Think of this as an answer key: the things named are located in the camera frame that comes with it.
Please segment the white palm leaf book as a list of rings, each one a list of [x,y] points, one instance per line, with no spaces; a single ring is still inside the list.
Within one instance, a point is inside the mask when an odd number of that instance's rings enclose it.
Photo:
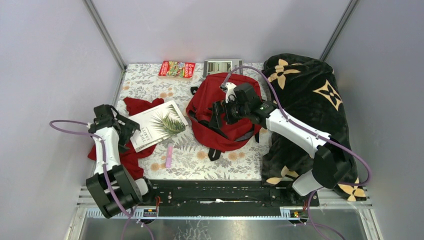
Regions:
[[[189,126],[173,100],[129,117],[139,124],[139,130],[130,138],[135,152],[143,151],[166,139],[182,133]]]

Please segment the red student backpack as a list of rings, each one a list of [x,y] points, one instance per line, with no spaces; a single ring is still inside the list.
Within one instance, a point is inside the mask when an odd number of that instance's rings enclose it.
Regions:
[[[224,120],[224,111],[221,114],[221,130],[228,136],[228,139],[210,129],[208,123],[212,116],[213,103],[225,100],[225,92],[220,89],[228,74],[225,72],[210,74],[198,87],[191,87],[192,98],[189,101],[185,112],[191,120],[191,128],[195,139],[209,149],[208,158],[216,161],[221,154],[227,151],[240,149],[254,138],[260,142],[260,129],[257,124],[253,124],[249,119],[243,118],[235,124],[227,124]]]

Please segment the grey photo cover book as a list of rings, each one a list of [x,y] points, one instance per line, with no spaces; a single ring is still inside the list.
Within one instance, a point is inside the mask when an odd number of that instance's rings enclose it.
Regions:
[[[229,73],[243,65],[243,60],[235,59],[206,59],[204,61],[203,77],[218,73]]]

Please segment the red treehouse paperback book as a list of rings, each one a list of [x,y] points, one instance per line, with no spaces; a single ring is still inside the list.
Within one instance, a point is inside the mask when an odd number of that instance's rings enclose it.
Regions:
[[[182,61],[168,61],[162,62],[158,72],[159,77],[177,78],[183,80],[190,80],[193,78],[196,63],[182,62]]]

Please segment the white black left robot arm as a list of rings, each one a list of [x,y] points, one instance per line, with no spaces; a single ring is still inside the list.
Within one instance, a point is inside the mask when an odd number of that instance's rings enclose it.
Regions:
[[[109,104],[96,106],[95,118],[88,133],[95,142],[96,164],[86,187],[103,216],[107,219],[121,213],[128,214],[140,204],[148,206],[155,200],[155,192],[146,177],[133,179],[121,164],[120,154],[129,150],[126,144],[140,125],[118,113]]]

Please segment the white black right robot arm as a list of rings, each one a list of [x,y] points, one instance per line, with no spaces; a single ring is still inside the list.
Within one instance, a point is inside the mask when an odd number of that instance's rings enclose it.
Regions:
[[[312,169],[298,177],[287,191],[287,201],[301,205],[307,194],[320,188],[333,189],[353,167],[353,157],[341,143],[344,137],[331,136],[288,115],[275,103],[262,100],[249,83],[223,83],[225,98],[212,105],[209,127],[219,130],[242,119],[275,132],[299,146],[313,158]]]

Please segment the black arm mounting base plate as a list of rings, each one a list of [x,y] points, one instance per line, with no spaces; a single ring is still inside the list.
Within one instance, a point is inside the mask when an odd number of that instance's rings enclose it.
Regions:
[[[268,186],[251,180],[152,180],[149,202],[136,208],[142,218],[288,218],[285,210],[318,207],[318,196],[300,196],[289,181]]]

